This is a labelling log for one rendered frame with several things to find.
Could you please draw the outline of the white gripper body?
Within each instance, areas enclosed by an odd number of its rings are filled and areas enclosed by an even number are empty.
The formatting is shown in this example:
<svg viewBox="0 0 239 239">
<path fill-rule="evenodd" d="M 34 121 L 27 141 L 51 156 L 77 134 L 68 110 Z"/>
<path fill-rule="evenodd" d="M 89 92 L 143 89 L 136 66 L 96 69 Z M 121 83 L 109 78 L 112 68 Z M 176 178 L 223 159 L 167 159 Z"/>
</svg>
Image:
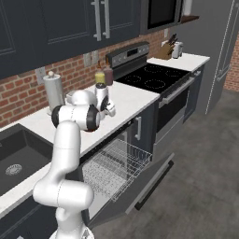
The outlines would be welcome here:
<svg viewBox="0 0 239 239">
<path fill-rule="evenodd" d="M 111 100 L 109 100 L 106 105 L 105 113 L 110 117 L 114 117 L 116 115 L 115 104 Z"/>
</svg>

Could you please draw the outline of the narrow dark lower cupboard door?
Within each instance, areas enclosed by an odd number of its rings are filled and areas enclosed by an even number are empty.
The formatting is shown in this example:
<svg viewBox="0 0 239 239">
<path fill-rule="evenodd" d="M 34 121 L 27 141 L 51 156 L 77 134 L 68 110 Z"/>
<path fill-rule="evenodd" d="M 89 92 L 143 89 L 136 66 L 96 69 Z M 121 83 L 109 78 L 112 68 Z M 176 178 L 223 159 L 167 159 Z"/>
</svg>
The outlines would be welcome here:
<svg viewBox="0 0 239 239">
<path fill-rule="evenodd" d="M 141 139 L 139 141 L 134 137 L 137 133 L 137 121 L 135 120 L 136 117 L 134 118 L 134 124 L 132 127 L 131 144 L 148 153 L 152 152 L 154 111 L 155 107 L 153 104 L 151 104 L 136 116 L 142 117 Z"/>
</svg>

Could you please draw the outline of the dishwasher door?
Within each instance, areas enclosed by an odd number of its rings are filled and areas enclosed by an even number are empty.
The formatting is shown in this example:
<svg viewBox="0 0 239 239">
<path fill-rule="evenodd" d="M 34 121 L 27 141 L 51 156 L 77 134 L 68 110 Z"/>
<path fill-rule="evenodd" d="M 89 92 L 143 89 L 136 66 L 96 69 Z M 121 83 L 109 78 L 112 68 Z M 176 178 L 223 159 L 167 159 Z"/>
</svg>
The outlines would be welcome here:
<svg viewBox="0 0 239 239">
<path fill-rule="evenodd" d="M 167 164 L 175 156 L 171 153 L 162 158 L 159 162 L 154 163 L 124 191 L 116 202 L 107 203 L 89 222 L 90 229 L 107 223 L 110 220 L 129 214 L 134 206 L 141 202 L 147 195 L 153 184 L 159 179 Z"/>
</svg>

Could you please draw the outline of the yellow-green sauce bottle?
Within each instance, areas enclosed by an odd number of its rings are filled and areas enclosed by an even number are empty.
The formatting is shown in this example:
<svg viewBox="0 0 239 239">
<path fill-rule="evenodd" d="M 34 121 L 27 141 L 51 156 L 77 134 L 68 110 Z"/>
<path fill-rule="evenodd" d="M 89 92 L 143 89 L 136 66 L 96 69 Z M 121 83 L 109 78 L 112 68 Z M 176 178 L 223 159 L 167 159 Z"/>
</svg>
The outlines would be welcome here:
<svg viewBox="0 0 239 239">
<path fill-rule="evenodd" d="M 96 67 L 95 82 L 96 83 L 105 83 L 105 73 L 99 63 L 97 64 L 97 67 Z"/>
</svg>

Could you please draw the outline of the black stove with oven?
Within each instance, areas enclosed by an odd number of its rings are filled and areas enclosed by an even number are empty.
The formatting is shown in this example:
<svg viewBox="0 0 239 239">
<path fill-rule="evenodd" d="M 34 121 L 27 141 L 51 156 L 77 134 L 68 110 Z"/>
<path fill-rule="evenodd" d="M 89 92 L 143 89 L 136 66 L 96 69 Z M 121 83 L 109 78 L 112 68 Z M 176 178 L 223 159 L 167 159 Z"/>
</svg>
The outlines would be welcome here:
<svg viewBox="0 0 239 239">
<path fill-rule="evenodd" d="M 111 51 L 105 59 L 109 61 L 117 82 L 155 92 L 160 96 L 159 103 L 163 97 L 166 98 L 192 76 L 190 71 L 148 63 L 148 53 L 149 43 L 142 41 Z M 157 107 L 155 148 L 167 147 L 180 131 L 187 107 L 189 89 L 190 86 L 168 105 Z"/>
</svg>

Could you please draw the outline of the grey paper towel holder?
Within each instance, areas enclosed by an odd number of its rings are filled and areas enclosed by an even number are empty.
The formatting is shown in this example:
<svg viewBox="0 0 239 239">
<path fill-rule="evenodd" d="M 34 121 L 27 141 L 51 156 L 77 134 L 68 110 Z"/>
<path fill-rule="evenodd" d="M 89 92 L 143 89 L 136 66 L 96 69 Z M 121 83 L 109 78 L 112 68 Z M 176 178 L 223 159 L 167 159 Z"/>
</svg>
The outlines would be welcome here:
<svg viewBox="0 0 239 239">
<path fill-rule="evenodd" d="M 53 111 L 56 106 L 65 104 L 62 78 L 53 71 L 49 71 L 43 79 L 49 101 L 49 110 Z"/>
</svg>

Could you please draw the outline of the wooden knife block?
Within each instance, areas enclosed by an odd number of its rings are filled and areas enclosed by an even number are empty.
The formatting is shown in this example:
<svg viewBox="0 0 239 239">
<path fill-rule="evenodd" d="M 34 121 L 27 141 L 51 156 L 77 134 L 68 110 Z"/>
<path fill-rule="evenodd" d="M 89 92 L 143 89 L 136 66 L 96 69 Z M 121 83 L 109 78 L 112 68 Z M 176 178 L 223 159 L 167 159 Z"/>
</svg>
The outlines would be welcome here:
<svg viewBox="0 0 239 239">
<path fill-rule="evenodd" d="M 159 52 L 156 54 L 156 58 L 162 60 L 171 59 L 176 41 L 176 35 L 172 35 L 171 38 L 160 48 Z"/>
</svg>

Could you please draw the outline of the dark lower cupboard beside stove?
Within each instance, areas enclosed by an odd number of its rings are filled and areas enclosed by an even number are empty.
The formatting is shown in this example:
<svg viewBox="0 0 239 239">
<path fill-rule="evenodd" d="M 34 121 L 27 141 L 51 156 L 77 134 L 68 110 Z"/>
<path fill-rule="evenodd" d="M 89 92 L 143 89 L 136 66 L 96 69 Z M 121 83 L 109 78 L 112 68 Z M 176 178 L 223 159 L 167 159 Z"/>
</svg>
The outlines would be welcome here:
<svg viewBox="0 0 239 239">
<path fill-rule="evenodd" d="M 189 97 L 188 97 L 187 107 L 185 110 L 184 121 L 187 121 L 187 119 L 195 111 L 203 74 L 204 74 L 203 65 L 192 73 L 192 76 L 194 77 L 194 82 L 190 85 Z"/>
</svg>

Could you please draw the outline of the white small countertop appliance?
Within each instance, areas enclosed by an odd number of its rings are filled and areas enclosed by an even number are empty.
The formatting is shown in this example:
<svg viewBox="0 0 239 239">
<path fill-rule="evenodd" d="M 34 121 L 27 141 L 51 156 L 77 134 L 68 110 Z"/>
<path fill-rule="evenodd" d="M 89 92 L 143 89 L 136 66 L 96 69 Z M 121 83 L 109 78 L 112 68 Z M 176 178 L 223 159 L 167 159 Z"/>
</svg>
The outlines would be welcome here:
<svg viewBox="0 0 239 239">
<path fill-rule="evenodd" d="M 182 42 L 175 42 L 174 50 L 172 52 L 172 57 L 177 59 L 182 56 L 183 51 L 183 43 Z"/>
</svg>

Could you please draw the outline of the black sink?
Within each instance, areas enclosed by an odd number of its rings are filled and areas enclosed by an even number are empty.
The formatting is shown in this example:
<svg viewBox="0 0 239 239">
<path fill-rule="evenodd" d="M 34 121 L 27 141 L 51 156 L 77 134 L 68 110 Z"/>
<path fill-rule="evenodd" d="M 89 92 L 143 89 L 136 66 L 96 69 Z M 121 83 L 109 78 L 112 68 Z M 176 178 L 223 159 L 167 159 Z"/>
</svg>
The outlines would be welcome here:
<svg viewBox="0 0 239 239">
<path fill-rule="evenodd" d="M 0 132 L 0 197 L 50 163 L 52 148 L 19 123 Z"/>
</svg>

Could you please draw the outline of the black microwave oven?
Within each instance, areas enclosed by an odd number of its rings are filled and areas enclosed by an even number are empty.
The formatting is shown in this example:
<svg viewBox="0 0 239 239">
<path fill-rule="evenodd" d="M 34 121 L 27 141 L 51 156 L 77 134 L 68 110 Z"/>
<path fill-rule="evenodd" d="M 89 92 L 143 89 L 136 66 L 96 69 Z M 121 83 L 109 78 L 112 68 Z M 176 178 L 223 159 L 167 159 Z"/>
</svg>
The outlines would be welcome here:
<svg viewBox="0 0 239 239">
<path fill-rule="evenodd" d="M 180 23 L 183 1 L 141 0 L 140 34 L 151 34 Z"/>
</svg>

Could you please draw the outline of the grey fridge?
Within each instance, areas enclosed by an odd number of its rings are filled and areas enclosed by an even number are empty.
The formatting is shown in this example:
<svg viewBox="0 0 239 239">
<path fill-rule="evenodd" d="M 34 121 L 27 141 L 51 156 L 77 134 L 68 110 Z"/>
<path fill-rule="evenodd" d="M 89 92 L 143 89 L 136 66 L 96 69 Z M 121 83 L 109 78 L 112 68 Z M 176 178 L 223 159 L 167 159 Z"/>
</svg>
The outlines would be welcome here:
<svg viewBox="0 0 239 239">
<path fill-rule="evenodd" d="M 196 111 L 208 114 L 221 97 L 230 71 L 239 31 L 239 0 L 193 0 L 191 13 L 198 16 L 170 29 L 184 44 L 183 52 L 208 56 Z"/>
</svg>

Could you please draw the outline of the white jar on shelf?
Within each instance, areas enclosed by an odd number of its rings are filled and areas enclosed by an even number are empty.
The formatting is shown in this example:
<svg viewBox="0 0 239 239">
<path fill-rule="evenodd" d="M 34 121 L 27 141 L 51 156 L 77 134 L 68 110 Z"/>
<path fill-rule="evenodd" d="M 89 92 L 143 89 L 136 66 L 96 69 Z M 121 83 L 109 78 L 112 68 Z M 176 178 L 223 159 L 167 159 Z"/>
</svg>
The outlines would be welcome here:
<svg viewBox="0 0 239 239">
<path fill-rule="evenodd" d="M 184 0 L 183 15 L 189 16 L 192 8 L 192 0 Z"/>
</svg>

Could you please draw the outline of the dark cupboard under sink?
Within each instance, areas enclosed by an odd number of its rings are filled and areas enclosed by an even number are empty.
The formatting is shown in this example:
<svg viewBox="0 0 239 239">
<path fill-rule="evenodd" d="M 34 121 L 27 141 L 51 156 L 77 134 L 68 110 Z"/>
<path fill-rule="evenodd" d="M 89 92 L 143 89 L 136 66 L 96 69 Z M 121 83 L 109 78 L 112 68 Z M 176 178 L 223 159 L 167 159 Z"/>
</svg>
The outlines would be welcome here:
<svg viewBox="0 0 239 239">
<path fill-rule="evenodd" d="M 55 211 L 30 196 L 0 219 L 0 239 L 49 239 L 58 228 Z"/>
</svg>

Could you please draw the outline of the grey double wall outlet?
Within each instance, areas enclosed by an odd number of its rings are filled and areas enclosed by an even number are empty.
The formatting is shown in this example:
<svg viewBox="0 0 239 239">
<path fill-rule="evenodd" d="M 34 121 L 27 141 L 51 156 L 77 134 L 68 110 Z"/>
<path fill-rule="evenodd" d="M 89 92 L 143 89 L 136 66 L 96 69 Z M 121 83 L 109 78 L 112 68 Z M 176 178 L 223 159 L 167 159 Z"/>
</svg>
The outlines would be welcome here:
<svg viewBox="0 0 239 239">
<path fill-rule="evenodd" d="M 92 64 L 97 64 L 99 60 L 99 52 L 97 50 L 85 53 L 83 55 L 83 62 L 85 67 L 89 67 Z"/>
</svg>

